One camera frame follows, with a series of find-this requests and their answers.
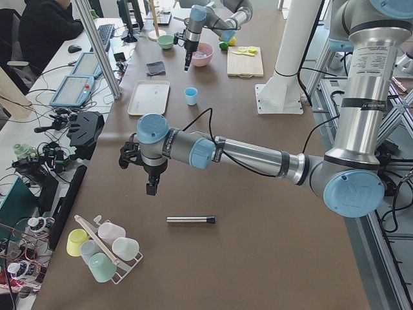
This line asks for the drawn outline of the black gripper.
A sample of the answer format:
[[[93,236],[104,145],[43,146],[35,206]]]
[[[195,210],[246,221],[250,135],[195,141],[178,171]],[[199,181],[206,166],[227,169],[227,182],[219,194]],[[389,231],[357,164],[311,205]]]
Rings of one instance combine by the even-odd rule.
[[[174,34],[174,44],[177,45],[179,40],[184,42],[183,47],[186,50],[184,70],[188,71],[192,54],[197,50],[197,33],[193,33],[188,29],[184,29],[182,32],[176,32]]]
[[[119,166],[126,169],[130,163],[142,166],[148,173],[148,183],[146,184],[146,193],[153,195],[157,193],[161,174],[166,171],[167,160],[164,158],[160,164],[149,165],[143,161],[143,155],[138,142],[134,142],[136,133],[131,134],[128,141],[120,149]]]

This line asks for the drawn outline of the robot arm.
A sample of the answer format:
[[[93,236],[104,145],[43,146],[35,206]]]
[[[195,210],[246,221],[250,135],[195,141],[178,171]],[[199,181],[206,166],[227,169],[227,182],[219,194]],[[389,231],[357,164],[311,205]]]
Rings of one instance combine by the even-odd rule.
[[[199,169],[212,161],[233,162],[303,185],[342,216],[364,216],[376,210],[385,195],[377,174],[376,143],[398,47],[411,35],[411,1],[335,2],[330,37],[349,40],[354,51],[334,144],[323,157],[185,132],[171,127],[162,115],[147,114],[138,120],[137,134],[121,149],[119,165],[142,166],[148,173],[146,191],[154,195],[169,160]]]
[[[212,5],[192,5],[186,28],[182,32],[174,34],[174,44],[183,41],[186,51],[184,71],[187,72],[193,53],[197,50],[201,33],[208,28],[223,41],[229,42],[239,30],[240,26],[249,22],[253,16],[252,3],[247,0],[221,1],[223,6],[232,12],[226,19],[221,19],[212,8]]]

